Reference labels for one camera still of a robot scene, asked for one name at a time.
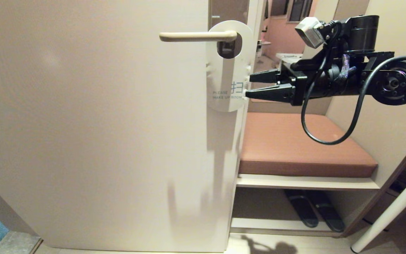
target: lever handle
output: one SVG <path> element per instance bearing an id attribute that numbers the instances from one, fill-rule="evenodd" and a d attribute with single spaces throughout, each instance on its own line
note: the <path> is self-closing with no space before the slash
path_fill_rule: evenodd
<path id="1" fill-rule="evenodd" d="M 237 38 L 237 32 L 160 32 L 163 42 L 232 42 Z"/>

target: wooden shelf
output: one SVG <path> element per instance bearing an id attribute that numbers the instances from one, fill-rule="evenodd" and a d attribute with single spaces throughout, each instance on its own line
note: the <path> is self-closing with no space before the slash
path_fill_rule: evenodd
<path id="1" fill-rule="evenodd" d="M 238 187 L 291 188 L 318 190 L 376 190 L 379 186 L 371 178 L 307 177 L 280 175 L 239 174 Z"/>
<path id="2" fill-rule="evenodd" d="M 230 232 L 337 236 L 317 214 L 319 225 L 306 227 L 281 189 L 236 188 Z"/>

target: door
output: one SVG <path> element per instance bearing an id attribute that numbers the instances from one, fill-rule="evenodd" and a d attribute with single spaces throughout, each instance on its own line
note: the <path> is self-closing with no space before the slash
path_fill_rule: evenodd
<path id="1" fill-rule="evenodd" d="M 226 248 L 246 108 L 207 107 L 205 42 L 158 38 L 208 5 L 0 1 L 0 196 L 48 246 Z"/>

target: seat cushion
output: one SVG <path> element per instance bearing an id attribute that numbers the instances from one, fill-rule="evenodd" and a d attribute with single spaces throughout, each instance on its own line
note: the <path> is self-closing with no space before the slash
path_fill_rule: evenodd
<path id="1" fill-rule="evenodd" d="M 332 141 L 341 130 L 328 117 L 306 115 L 310 132 Z M 377 162 L 353 139 L 327 146 L 311 140 L 303 131 L 300 114 L 248 113 L 239 173 L 370 177 Z"/>

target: slipper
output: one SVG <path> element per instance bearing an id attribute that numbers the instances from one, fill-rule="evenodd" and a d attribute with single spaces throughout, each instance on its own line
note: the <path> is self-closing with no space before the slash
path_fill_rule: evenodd
<path id="1" fill-rule="evenodd" d="M 336 212 L 325 192 L 310 190 L 306 192 L 306 195 L 332 231 L 343 232 L 345 230 L 343 219 Z"/>
<path id="2" fill-rule="evenodd" d="M 294 207 L 295 211 L 302 220 L 303 224 L 307 227 L 317 227 L 319 220 L 316 217 L 311 204 L 306 198 L 305 191 L 303 190 L 287 190 L 285 189 L 285 194 L 289 199 L 290 203 Z"/>

